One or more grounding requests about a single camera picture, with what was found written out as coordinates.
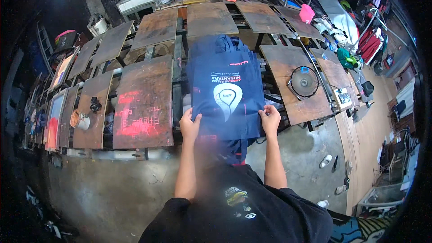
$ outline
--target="hand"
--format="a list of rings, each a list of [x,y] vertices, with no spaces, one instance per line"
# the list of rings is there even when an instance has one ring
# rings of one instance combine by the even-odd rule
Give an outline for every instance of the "hand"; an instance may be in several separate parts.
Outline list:
[[[197,115],[195,122],[192,122],[192,108],[186,110],[180,120],[180,130],[183,136],[183,142],[195,142],[198,136],[198,130],[200,129],[200,121],[202,114]]]
[[[277,128],[279,127],[280,122],[279,111],[276,109],[276,107],[273,105],[264,105],[264,111],[258,110],[258,114],[261,116],[262,125],[266,136],[276,136]]]

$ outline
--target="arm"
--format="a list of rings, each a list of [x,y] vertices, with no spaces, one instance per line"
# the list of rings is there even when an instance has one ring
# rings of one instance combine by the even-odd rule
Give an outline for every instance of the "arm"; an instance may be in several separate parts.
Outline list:
[[[181,146],[180,167],[178,168],[177,181],[175,183],[174,197],[191,200],[197,191],[197,179],[195,177],[194,144],[198,136],[202,115],[199,114],[192,122],[192,108],[188,109],[180,120],[183,144]]]
[[[286,188],[285,169],[282,165],[277,142],[277,127],[280,122],[279,112],[273,105],[265,105],[264,111],[259,110],[258,113],[261,116],[263,129],[267,137],[264,184],[276,189]]]

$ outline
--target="pink bucket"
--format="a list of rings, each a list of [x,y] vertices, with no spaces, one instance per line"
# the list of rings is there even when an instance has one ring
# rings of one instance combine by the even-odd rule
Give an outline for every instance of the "pink bucket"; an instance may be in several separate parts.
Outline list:
[[[315,12],[306,4],[301,5],[300,18],[306,24],[310,24],[312,18],[315,16]]]

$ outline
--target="stack of tote bags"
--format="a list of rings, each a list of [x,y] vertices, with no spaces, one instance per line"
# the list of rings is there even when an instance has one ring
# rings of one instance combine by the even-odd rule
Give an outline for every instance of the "stack of tote bags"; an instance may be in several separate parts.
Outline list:
[[[191,45],[186,66],[192,120],[202,114],[198,141],[210,141],[229,164],[241,164],[262,133],[265,105],[260,65],[238,37],[205,36]]]

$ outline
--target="person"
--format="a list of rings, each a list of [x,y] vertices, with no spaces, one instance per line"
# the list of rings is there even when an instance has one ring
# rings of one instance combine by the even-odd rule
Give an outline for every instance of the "person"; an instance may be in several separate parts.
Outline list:
[[[258,112],[267,137],[264,182],[249,165],[196,170],[194,145],[202,115],[192,121],[192,108],[184,113],[174,198],[139,242],[328,242],[329,213],[288,188],[277,141],[278,110],[266,105]]]

